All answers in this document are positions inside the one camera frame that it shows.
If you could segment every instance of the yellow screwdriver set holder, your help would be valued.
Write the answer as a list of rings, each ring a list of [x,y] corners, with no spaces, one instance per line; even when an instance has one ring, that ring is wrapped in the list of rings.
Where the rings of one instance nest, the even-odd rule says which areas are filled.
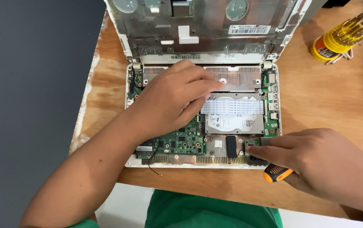
[[[311,55],[320,61],[336,59],[363,40],[363,13],[337,25],[312,44]]]

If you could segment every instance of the disassembled laptop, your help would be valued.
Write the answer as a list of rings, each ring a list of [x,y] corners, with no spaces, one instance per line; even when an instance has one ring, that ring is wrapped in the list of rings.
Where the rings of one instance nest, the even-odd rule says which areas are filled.
[[[268,162],[245,153],[245,146],[265,145],[281,135],[274,62],[311,0],[105,2],[130,63],[125,108],[156,75],[182,59],[226,82],[210,100],[255,100],[262,107],[257,114],[199,113],[187,126],[144,142],[126,166],[264,169]]]

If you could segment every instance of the orange screwdriver handle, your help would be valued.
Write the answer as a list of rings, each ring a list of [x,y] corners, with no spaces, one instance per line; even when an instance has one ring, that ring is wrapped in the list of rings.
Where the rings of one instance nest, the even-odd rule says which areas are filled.
[[[292,169],[270,164],[266,167],[263,177],[270,183],[280,181],[292,173]]]

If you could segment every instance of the green shirt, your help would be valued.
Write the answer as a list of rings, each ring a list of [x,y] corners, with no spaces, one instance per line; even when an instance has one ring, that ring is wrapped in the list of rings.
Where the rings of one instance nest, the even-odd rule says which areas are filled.
[[[283,228],[277,209],[155,190],[145,228]],[[84,220],[70,228],[98,228]]]

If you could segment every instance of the wooden desk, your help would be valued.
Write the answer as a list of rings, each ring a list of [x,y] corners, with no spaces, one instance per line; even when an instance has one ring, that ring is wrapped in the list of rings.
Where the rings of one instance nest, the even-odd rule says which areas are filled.
[[[295,31],[277,61],[283,133],[328,127],[342,132],[363,150],[363,45],[354,59],[324,65],[308,53],[311,43],[337,24],[363,11],[353,0],[344,8],[321,9]],[[127,62],[107,13],[74,131],[70,152],[96,134],[124,109]],[[300,192],[284,181],[270,184],[262,170],[124,168],[118,182],[187,194],[283,208],[320,215],[361,219],[336,203]]]

